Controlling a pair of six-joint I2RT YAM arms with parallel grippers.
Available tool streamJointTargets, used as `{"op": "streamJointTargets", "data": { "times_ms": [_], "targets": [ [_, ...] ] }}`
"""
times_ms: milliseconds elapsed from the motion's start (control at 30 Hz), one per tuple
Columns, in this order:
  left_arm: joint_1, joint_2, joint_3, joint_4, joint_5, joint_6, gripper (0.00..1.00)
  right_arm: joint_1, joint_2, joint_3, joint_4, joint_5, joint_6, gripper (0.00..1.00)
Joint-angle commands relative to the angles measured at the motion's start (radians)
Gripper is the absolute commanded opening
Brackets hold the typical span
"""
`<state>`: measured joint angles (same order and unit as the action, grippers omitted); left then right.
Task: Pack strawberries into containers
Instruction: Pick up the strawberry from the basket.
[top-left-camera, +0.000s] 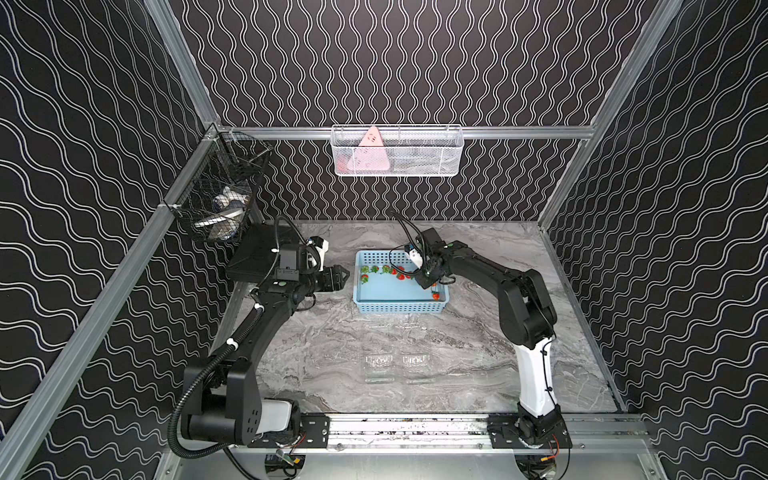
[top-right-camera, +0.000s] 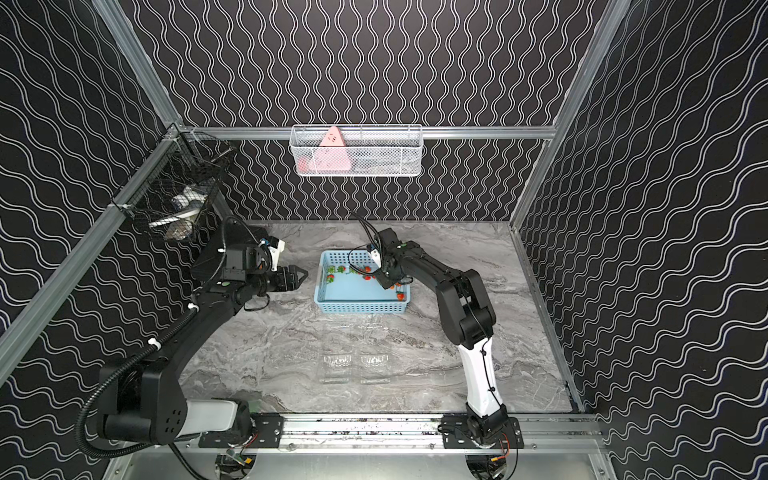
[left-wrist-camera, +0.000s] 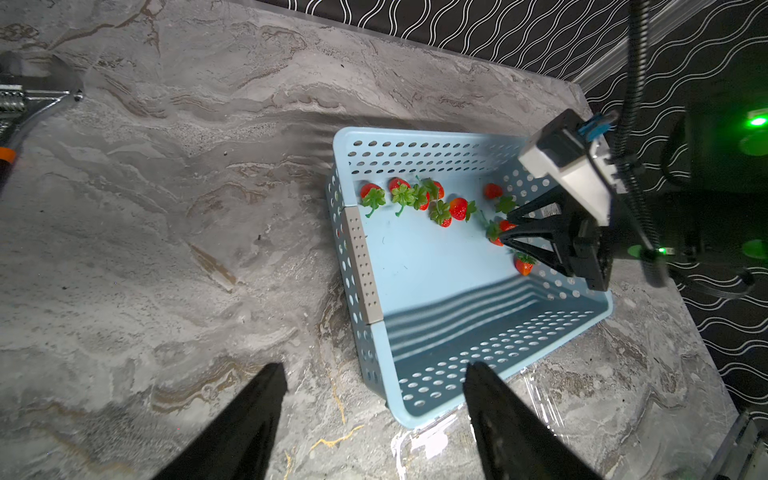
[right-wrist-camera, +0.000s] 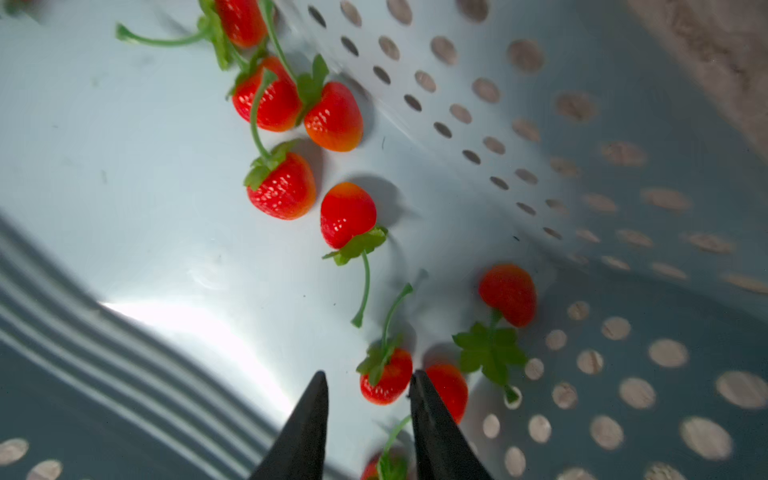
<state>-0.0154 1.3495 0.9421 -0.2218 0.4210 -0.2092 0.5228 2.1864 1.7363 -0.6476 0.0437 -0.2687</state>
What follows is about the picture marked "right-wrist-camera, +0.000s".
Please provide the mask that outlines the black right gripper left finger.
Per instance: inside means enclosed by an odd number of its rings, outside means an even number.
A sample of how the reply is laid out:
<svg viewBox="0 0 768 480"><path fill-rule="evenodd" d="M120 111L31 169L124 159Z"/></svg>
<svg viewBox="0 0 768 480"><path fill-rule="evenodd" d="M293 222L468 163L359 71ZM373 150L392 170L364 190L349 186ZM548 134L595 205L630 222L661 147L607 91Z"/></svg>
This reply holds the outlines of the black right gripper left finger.
<svg viewBox="0 0 768 480"><path fill-rule="evenodd" d="M250 479L322 479L328 413L326 375L323 371L317 371Z"/></svg>

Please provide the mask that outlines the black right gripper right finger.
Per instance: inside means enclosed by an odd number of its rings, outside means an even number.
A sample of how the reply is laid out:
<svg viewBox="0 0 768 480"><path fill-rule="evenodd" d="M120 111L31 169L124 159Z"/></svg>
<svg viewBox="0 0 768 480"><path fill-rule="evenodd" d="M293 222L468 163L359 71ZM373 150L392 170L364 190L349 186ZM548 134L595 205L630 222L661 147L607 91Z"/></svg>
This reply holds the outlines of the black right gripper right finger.
<svg viewBox="0 0 768 480"><path fill-rule="evenodd" d="M409 399L418 479L492 479L425 371L413 373Z"/></svg>

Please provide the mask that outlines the light blue perforated plastic basket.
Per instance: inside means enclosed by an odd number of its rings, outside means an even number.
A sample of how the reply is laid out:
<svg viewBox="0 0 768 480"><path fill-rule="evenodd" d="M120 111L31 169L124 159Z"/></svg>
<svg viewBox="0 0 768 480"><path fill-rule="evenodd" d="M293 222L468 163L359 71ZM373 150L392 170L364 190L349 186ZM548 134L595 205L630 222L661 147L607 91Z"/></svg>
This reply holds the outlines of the light blue perforated plastic basket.
<svg viewBox="0 0 768 480"><path fill-rule="evenodd" d="M254 208L258 151L195 1L39 1L1 17L1 475L245 479L317 371L322 475L357 479L410 412L357 365L416 368L527 271L513 396L467 376L495 479L767 475L763 1L280 1L297 73L324 57L364 137L303 128L317 193L351 182L387 241L338 266L313 206Z"/></svg>

